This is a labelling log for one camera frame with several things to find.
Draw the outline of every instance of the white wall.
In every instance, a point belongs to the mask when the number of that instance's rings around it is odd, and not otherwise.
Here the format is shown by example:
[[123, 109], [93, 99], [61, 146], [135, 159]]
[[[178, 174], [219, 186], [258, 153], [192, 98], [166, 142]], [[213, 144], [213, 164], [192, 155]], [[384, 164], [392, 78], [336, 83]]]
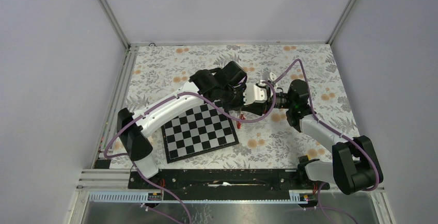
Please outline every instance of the white wall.
[[436, 223], [438, 2], [358, 0], [333, 45], [397, 223]]
[[0, 223], [64, 220], [122, 55], [97, 0], [0, 0]]
[[133, 43], [326, 41], [348, 0], [108, 0]]

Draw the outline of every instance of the checkerboard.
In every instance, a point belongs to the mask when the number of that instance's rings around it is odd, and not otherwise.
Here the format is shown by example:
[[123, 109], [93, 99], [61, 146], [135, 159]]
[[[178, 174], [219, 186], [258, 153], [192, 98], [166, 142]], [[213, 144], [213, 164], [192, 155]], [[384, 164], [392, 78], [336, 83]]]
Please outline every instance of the checkerboard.
[[[215, 105], [222, 108], [221, 101]], [[231, 119], [209, 104], [180, 114], [161, 130], [168, 163], [239, 143]]]

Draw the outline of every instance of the floral patterned surface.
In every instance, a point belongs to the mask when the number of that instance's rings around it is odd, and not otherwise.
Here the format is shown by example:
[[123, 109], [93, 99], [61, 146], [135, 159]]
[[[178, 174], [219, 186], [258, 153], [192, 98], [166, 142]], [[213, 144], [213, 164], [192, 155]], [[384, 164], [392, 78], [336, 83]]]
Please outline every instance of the floral patterned surface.
[[[126, 99], [129, 110], [143, 108], [175, 91], [199, 69], [223, 67], [234, 60], [248, 73], [247, 83], [258, 82], [264, 71], [280, 75], [296, 58], [304, 63], [315, 110], [320, 117], [350, 136], [358, 131], [329, 45], [215, 45], [140, 47]], [[297, 65], [278, 86], [287, 91], [292, 80], [303, 79]], [[258, 116], [246, 113], [247, 119]], [[330, 161], [331, 154], [286, 121], [285, 110], [275, 109], [257, 123], [237, 130], [239, 145], [168, 164], [161, 130], [149, 139], [161, 169], [294, 168], [298, 157], [309, 155]], [[125, 152], [118, 140], [114, 153]], [[111, 161], [110, 168], [131, 168], [127, 156]]]

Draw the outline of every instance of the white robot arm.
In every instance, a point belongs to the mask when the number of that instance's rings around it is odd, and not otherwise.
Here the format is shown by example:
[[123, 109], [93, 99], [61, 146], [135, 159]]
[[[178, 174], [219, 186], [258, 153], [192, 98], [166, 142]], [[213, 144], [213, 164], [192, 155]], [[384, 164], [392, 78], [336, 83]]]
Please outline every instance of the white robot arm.
[[[276, 78], [272, 73], [265, 74], [263, 77], [269, 82], [274, 82], [273, 79]], [[263, 115], [273, 104], [275, 108], [286, 108], [288, 109], [286, 111], [287, 121], [292, 127], [317, 140], [333, 154], [333, 163], [301, 158], [298, 170], [302, 171], [302, 180], [337, 184], [347, 195], [374, 185], [376, 175], [368, 161], [354, 149], [348, 140], [334, 133], [333, 127], [329, 129], [327, 124], [322, 125], [320, 120], [316, 120], [311, 113], [308, 105], [307, 83], [296, 79], [290, 84], [288, 93], [273, 93], [262, 81], [255, 85], [247, 85], [246, 73], [233, 61], [223, 69], [198, 71], [177, 91], [146, 108], [136, 110], [134, 113], [130, 113], [126, 108], [119, 112], [118, 131], [163, 100], [176, 96], [161, 106], [157, 106], [120, 136], [130, 159], [147, 178], [158, 172], [158, 167], [151, 156], [152, 146], [147, 137], [175, 116], [204, 103], [202, 99], [193, 95], [178, 97], [184, 92], [201, 94], [210, 101], [219, 99], [228, 110], [242, 110], [257, 115]], [[274, 94], [276, 95], [275, 103], [272, 98]], [[372, 158], [378, 168], [379, 181], [382, 182], [383, 175], [371, 141], [365, 136], [354, 138], [354, 141], [359, 143]], [[354, 161], [353, 155], [360, 160]]]

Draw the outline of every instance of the gray leaf pattern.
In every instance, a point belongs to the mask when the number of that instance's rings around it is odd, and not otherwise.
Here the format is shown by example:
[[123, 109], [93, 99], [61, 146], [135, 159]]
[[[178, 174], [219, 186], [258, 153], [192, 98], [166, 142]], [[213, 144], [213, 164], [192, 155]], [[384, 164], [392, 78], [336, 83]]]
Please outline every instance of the gray leaf pattern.
[[[304, 63], [318, 115], [350, 136], [357, 136], [357, 126], [345, 94], [336, 62], [329, 45], [207, 45], [140, 47], [129, 85], [125, 107], [130, 111], [156, 102], [178, 89], [200, 69], [223, 67], [236, 61], [247, 73], [248, 83], [258, 82], [264, 71], [280, 75], [290, 63], [300, 58]], [[287, 92], [294, 79], [303, 79], [297, 65], [278, 83]], [[258, 116], [245, 114], [247, 119]], [[161, 130], [150, 141], [152, 156], [161, 169], [247, 169], [293, 168], [298, 157], [309, 155], [330, 161], [331, 154], [307, 135], [298, 133], [286, 121], [285, 110], [275, 109], [257, 123], [243, 123], [236, 129], [240, 144], [167, 164]], [[125, 152], [120, 140], [114, 153]], [[110, 168], [131, 168], [127, 156], [111, 161]]]

